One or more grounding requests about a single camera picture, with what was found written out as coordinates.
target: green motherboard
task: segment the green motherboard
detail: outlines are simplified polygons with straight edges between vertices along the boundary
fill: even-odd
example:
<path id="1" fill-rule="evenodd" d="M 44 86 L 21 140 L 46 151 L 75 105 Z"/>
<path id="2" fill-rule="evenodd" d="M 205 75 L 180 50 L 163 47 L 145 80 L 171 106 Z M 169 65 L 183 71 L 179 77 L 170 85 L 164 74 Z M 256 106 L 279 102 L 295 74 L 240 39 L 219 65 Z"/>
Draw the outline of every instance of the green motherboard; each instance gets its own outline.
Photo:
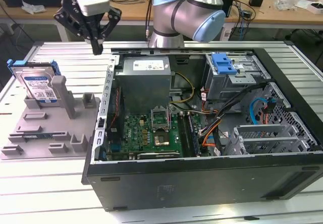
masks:
<path id="1" fill-rule="evenodd" d="M 153 124 L 167 123 L 167 116 L 154 115 Z M 199 115 L 191 115 L 195 133 L 201 129 Z M 151 115 L 125 116 L 124 138 L 121 146 L 123 153 L 129 152 L 162 152 L 171 151 L 179 153 L 182 157 L 182 145 L 178 129 L 178 116 L 173 114 L 169 119 L 169 128 L 164 131 L 152 126 Z"/>

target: white paper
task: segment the white paper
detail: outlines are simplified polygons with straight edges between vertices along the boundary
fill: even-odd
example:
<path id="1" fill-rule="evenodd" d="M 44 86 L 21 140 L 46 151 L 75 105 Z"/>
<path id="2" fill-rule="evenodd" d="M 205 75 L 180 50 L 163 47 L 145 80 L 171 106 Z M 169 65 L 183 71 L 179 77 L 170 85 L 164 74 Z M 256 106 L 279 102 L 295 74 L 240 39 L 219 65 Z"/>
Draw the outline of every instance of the white paper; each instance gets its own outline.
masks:
<path id="1" fill-rule="evenodd" d="M 306 9 L 311 3 L 313 3 L 313 2 L 307 1 L 307 0 L 300 0 L 299 2 L 296 3 L 295 6 L 297 6 L 299 8 Z"/>
<path id="2" fill-rule="evenodd" d="M 22 1 L 23 6 L 21 6 L 21 8 L 24 11 L 27 11 L 30 14 L 34 14 L 34 13 L 40 13 L 40 12 L 44 12 L 46 11 L 45 6 L 39 5 L 39 6 L 34 6 L 34 5 L 30 5 L 24 1 Z"/>

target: label sticker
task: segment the label sticker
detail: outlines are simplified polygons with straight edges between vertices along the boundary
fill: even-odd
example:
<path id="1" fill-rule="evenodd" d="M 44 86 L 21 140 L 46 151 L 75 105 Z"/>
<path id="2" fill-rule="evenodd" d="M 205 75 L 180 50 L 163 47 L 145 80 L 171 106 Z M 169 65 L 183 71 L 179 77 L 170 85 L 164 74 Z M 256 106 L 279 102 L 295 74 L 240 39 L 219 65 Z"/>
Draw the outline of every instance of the label sticker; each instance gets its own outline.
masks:
<path id="1" fill-rule="evenodd" d="M 163 60 L 136 60 L 133 62 L 134 71 L 164 70 Z"/>
<path id="2" fill-rule="evenodd" d="M 201 97 L 203 101 L 206 101 L 206 93 L 201 93 Z"/>
<path id="3" fill-rule="evenodd" d="M 32 135 L 32 136 L 31 135 L 30 136 L 27 135 L 27 136 L 24 136 L 24 138 L 38 138 L 38 137 L 37 136 L 34 136 L 34 135 Z"/>
<path id="4" fill-rule="evenodd" d="M 214 153 L 216 154 L 216 156 L 221 156 L 221 152 L 215 147 L 214 148 Z"/>
<path id="5" fill-rule="evenodd" d="M 243 69 L 244 68 L 241 64 L 234 64 L 233 67 L 235 69 Z"/>
<path id="6" fill-rule="evenodd" d="M 25 77 L 25 82 L 28 85 L 29 91 L 36 100 L 45 103 L 56 102 L 57 97 L 52 88 L 48 86 L 49 80 L 45 76 Z"/>

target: box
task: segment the box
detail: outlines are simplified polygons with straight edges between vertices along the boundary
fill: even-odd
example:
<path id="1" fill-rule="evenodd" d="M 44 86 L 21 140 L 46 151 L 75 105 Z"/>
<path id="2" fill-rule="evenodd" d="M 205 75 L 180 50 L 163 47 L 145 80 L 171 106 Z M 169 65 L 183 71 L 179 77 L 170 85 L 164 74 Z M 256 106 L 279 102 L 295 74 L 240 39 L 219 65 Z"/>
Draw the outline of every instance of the box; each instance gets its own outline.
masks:
<path id="1" fill-rule="evenodd" d="M 123 69 L 116 70 L 115 80 L 122 88 L 126 114 L 147 115 L 156 106 L 166 108 L 171 77 L 166 56 L 125 57 Z"/>
<path id="2" fill-rule="evenodd" d="M 311 11 L 313 14 L 323 14 L 323 3 L 314 2 L 311 3 L 307 8 L 308 11 Z"/>

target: yellow wire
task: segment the yellow wire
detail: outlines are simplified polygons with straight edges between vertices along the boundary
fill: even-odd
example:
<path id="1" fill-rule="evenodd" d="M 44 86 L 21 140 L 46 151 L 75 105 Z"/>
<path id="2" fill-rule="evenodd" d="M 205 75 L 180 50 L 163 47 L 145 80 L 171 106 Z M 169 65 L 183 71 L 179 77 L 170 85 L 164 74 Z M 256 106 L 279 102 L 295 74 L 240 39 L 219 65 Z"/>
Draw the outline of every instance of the yellow wire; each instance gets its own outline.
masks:
<path id="1" fill-rule="evenodd" d="M 184 102 L 187 102 L 187 101 L 189 101 L 191 98 L 193 98 L 193 96 L 194 96 L 194 86 L 193 86 L 193 84 L 184 76 L 184 75 L 182 75 L 181 73 L 178 73 L 178 72 L 175 72 L 175 74 L 178 74 L 178 75 L 180 75 L 180 76 L 182 76 L 189 84 L 190 84 L 190 86 L 191 86 L 191 88 L 192 88 L 192 94 L 191 94 L 191 96 L 190 97 L 188 97 L 187 99 L 183 99 L 183 100 L 178 100 L 178 101 L 170 101 L 170 103 L 184 103 Z"/>

